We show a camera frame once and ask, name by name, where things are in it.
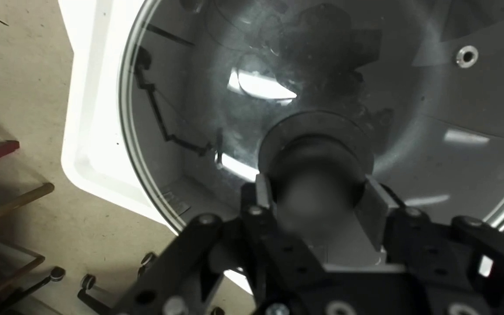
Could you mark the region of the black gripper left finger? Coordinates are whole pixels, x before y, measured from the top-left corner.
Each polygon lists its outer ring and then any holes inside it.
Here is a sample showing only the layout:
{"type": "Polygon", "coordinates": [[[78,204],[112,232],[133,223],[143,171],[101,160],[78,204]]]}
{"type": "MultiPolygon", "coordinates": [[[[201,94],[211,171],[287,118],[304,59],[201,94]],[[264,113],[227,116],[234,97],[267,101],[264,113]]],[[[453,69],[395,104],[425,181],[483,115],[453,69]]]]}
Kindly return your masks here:
{"type": "Polygon", "coordinates": [[[323,279],[323,269],[297,234],[285,232],[273,214],[267,181],[257,176],[241,188],[245,276],[260,315],[306,315],[306,291],[323,279]]]}

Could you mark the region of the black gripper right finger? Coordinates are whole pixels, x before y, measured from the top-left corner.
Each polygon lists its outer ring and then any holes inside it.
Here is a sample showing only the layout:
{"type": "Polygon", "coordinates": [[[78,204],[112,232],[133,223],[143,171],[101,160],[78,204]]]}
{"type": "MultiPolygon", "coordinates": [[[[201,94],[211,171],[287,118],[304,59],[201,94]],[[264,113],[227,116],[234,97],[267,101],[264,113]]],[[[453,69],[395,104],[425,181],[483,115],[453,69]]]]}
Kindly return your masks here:
{"type": "Polygon", "coordinates": [[[413,315],[490,315],[453,249],[451,228],[406,207],[386,186],[367,178],[355,209],[371,246],[383,253],[386,267],[406,281],[406,311],[413,315]]]}

